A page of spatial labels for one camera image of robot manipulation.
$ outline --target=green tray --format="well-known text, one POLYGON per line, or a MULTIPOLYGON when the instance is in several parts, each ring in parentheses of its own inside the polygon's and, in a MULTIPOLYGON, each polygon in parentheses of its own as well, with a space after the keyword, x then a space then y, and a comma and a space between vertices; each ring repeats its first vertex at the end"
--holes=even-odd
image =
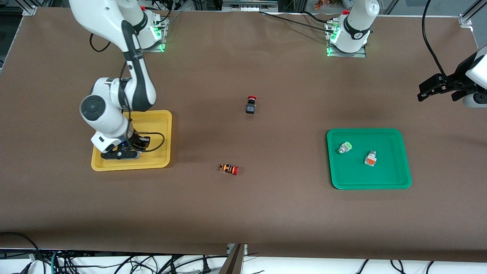
POLYGON ((327 134, 332 183, 338 189, 405 189, 411 186, 411 173, 401 133, 393 128, 332 129, 327 134), (344 142, 352 149, 337 154, 344 142), (377 163, 364 164, 370 150, 377 152, 377 163))

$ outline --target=yellow tray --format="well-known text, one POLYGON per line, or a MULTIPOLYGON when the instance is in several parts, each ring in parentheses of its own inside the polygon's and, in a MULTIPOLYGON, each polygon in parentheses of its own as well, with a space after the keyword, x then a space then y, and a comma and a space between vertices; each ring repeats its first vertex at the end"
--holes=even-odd
MULTIPOLYGON (((136 160, 105 160, 101 153, 93 147, 92 168, 95 171, 129 170, 162 168, 169 164, 171 156, 171 127, 172 114, 167 110, 151 110, 146 112, 134 111, 131 114, 133 127, 137 131, 160 132, 166 138, 164 144, 153 152, 145 152, 136 160)), ((156 147, 162 141, 159 135, 150 136, 148 150, 156 147)))

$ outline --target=brown table surface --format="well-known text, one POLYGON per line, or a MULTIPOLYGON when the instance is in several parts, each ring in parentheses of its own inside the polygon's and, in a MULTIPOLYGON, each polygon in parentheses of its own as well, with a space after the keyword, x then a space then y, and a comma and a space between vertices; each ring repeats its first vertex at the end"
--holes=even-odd
MULTIPOLYGON (((476 50, 456 18, 427 25, 447 72, 476 50)), ((259 255, 485 261, 485 110, 449 95, 417 101, 438 72, 421 18, 379 17, 374 30, 367 58, 331 58, 317 30, 184 12, 167 51, 146 54, 152 109, 174 115, 170 165, 95 172, 78 107, 99 77, 118 75, 122 54, 94 52, 69 9, 38 9, 0 75, 0 230, 56 249, 221 254, 243 242, 259 255), (325 135, 350 127, 400 130, 412 186, 335 189, 325 135), (222 162, 241 175, 220 173, 222 162)))

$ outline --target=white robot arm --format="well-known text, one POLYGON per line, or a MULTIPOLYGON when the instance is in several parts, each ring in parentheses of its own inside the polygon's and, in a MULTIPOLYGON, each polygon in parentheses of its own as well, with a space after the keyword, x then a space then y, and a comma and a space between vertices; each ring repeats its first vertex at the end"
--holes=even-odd
POLYGON ((102 153, 126 141, 139 144, 138 148, 144 150, 140 140, 145 138, 133 134, 121 110, 146 111, 155 103, 156 92, 143 54, 143 48, 158 39, 153 31, 157 23, 154 13, 142 11, 136 0, 70 0, 70 6, 79 24, 120 48, 131 75, 122 79, 100 78, 83 99, 80 113, 96 130, 93 144, 102 153))
POLYGON ((379 11, 377 0, 356 0, 350 14, 334 19, 339 21, 339 27, 330 42, 343 52, 357 52, 367 43, 370 27, 379 11))
POLYGON ((481 48, 475 55, 475 59, 469 70, 465 73, 474 83, 477 90, 463 98, 463 104, 469 108, 487 107, 487 45, 481 48))
POLYGON ((438 73, 419 85, 418 101, 447 92, 451 98, 469 108, 487 107, 487 45, 461 62, 455 72, 447 78, 438 73))

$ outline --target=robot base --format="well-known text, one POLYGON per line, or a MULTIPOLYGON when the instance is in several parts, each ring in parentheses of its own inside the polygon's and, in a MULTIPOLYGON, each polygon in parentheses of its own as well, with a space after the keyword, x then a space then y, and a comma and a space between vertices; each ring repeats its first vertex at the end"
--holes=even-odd
POLYGON ((166 40, 168 37, 168 24, 169 24, 169 18, 164 19, 160 26, 162 29, 158 32, 157 34, 160 34, 162 38, 157 41, 152 47, 149 47, 147 49, 144 49, 144 52, 164 52, 166 50, 166 40))
MULTIPOLYGON (((325 24, 325 29, 336 30, 336 25, 325 24)), ((330 42, 333 33, 326 33, 326 56, 336 56, 336 57, 355 57, 355 58, 365 58, 365 45, 362 46, 359 51, 354 53, 346 53, 337 48, 334 44, 330 42)))

